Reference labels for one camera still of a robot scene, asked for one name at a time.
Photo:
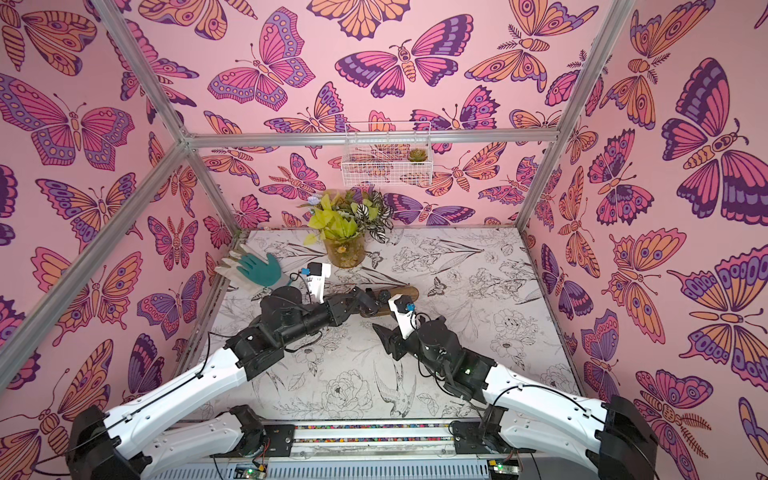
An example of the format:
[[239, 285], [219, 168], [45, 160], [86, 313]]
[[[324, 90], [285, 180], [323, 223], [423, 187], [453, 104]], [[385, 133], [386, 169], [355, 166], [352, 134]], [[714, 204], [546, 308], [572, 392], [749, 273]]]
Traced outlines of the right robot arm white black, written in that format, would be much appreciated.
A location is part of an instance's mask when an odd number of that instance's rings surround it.
[[601, 479], [655, 479], [658, 436], [632, 401], [569, 394], [462, 346], [439, 317], [418, 327], [373, 327], [395, 360], [412, 357], [446, 394], [477, 401], [479, 440], [493, 450], [535, 450]]

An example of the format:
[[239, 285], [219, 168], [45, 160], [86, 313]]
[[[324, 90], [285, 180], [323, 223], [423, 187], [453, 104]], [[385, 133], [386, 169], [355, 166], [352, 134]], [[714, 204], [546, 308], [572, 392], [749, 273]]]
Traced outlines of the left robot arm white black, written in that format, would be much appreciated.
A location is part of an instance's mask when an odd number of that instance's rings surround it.
[[236, 406], [198, 426], [177, 422], [281, 361], [290, 344], [354, 315], [388, 314], [388, 290], [352, 288], [305, 304], [292, 286], [262, 298], [251, 324], [206, 354], [197, 366], [143, 396], [103, 411], [89, 407], [73, 422], [64, 453], [73, 479], [148, 479], [202, 457], [260, 455], [268, 446], [263, 422]]

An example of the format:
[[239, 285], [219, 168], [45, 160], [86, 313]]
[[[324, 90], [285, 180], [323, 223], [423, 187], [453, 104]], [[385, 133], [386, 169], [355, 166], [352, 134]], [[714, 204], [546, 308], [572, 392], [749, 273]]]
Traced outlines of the wooden watch stand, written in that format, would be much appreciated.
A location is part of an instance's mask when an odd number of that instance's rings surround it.
[[389, 301], [392, 298], [397, 298], [398, 300], [410, 299], [415, 301], [418, 300], [420, 296], [419, 290], [411, 285], [377, 290], [365, 288], [364, 293], [374, 304], [373, 307], [367, 306], [366, 304], [362, 304], [359, 307], [359, 314], [364, 318], [389, 316], [391, 313]]

